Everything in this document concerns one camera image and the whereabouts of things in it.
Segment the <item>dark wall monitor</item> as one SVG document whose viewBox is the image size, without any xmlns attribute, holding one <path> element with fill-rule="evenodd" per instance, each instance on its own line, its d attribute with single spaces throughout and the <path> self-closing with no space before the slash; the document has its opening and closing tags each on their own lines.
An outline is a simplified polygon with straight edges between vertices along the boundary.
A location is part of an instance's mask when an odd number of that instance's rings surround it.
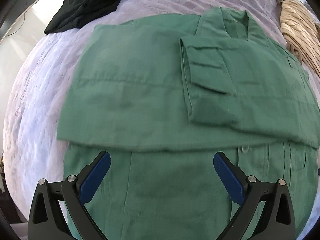
<svg viewBox="0 0 320 240">
<path fill-rule="evenodd" d="M 8 35 L 15 23 L 39 0 L 17 0 L 1 23 L 1 41 Z"/>
</svg>

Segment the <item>black folded garment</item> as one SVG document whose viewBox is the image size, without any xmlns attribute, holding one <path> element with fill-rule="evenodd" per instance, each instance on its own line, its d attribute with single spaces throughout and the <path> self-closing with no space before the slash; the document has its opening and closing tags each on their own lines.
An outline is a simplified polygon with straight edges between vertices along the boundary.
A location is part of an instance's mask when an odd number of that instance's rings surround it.
<svg viewBox="0 0 320 240">
<path fill-rule="evenodd" d="M 58 12 L 47 25 L 44 33 L 60 33 L 81 29 L 89 22 L 116 11 L 121 0 L 63 0 Z"/>
</svg>

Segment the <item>green button-up work shirt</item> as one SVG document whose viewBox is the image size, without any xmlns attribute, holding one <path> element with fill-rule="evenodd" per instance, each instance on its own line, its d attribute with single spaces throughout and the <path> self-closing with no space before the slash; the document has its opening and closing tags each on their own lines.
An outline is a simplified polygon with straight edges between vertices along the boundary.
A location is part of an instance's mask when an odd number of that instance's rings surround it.
<svg viewBox="0 0 320 240">
<path fill-rule="evenodd" d="M 216 239 L 235 213 L 223 152 L 290 191 L 296 232 L 317 192 L 319 106 L 309 75 L 247 11 L 98 25 L 57 127 L 64 173 L 101 151 L 111 167 L 87 209 L 108 239 Z"/>
</svg>

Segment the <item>lavender plush bed blanket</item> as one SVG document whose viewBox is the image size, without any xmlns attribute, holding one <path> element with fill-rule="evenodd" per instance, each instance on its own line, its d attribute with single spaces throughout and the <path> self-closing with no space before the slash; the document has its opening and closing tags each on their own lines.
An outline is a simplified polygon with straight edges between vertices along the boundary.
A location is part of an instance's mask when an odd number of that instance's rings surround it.
<svg viewBox="0 0 320 240">
<path fill-rule="evenodd" d="M 124 80 L 115 72 L 110 80 L 83 80 L 75 101 L 84 117 L 63 111 L 80 55 L 97 25 L 198 15 L 213 6 L 249 10 L 267 35 L 283 42 L 275 0 L 123 0 L 117 12 L 37 43 L 18 72 L 5 114 L 5 177 L 21 213 L 29 215 L 38 179 L 57 181 L 78 172 L 106 145 L 113 165 L 88 204 L 96 222 L 111 213 L 146 220 L 226 217 L 236 205 L 212 167 L 213 150 L 219 146 L 231 158 L 243 160 L 244 170 L 255 168 L 261 179 L 289 180 L 296 220 L 312 223 L 319 217 L 319 177 L 311 174 L 319 153 L 306 154 L 306 166 L 295 171 L 290 159 L 273 156 L 276 150 L 287 150 L 281 144 L 245 147 L 248 135 L 236 141 L 238 134 L 227 130 L 227 138 L 207 145 L 222 128 L 188 121 L 179 65 L 168 69 L 159 63 L 140 80 L 133 77 L 136 69 Z M 101 89 L 93 101 L 101 102 L 104 111 L 116 116 L 116 99 L 122 95 L 143 108 L 142 124 L 129 110 L 124 121 L 111 121 L 91 107 L 86 86 L 96 83 Z"/>
</svg>

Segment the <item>beige striped garment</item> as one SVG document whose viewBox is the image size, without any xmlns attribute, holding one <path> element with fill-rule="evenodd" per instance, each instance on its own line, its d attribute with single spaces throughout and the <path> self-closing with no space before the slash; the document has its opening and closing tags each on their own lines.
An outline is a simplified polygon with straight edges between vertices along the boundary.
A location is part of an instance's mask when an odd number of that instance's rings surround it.
<svg viewBox="0 0 320 240">
<path fill-rule="evenodd" d="M 280 31 L 287 49 L 319 75 L 319 23 L 298 0 L 276 0 L 281 7 Z"/>
</svg>

